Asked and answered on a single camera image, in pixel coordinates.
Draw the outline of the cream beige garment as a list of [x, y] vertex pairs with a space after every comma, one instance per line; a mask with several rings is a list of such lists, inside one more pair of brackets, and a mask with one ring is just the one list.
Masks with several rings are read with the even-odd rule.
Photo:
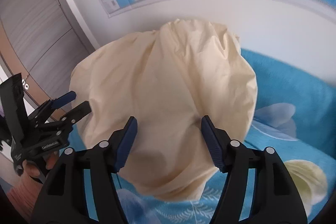
[[138, 132], [120, 176], [144, 196], [196, 201], [217, 172], [201, 119], [242, 141], [257, 102], [256, 74], [239, 38], [224, 24], [175, 20], [159, 30], [115, 40], [78, 63], [71, 74], [74, 106], [92, 112], [77, 124], [87, 148], [121, 129]]

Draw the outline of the pink blanket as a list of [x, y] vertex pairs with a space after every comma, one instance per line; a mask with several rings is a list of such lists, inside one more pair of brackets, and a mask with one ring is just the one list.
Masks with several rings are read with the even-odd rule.
[[28, 222], [31, 216], [38, 195], [42, 189], [42, 184], [34, 180], [38, 177], [36, 174], [24, 173], [18, 184], [12, 187], [6, 194], [15, 210]]

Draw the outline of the grey wardrobe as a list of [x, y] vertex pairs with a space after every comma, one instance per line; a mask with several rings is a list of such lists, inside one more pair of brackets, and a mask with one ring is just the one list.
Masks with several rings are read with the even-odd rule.
[[1, 59], [9, 76], [21, 73], [33, 108], [68, 92], [93, 51], [66, 0], [1, 0]]

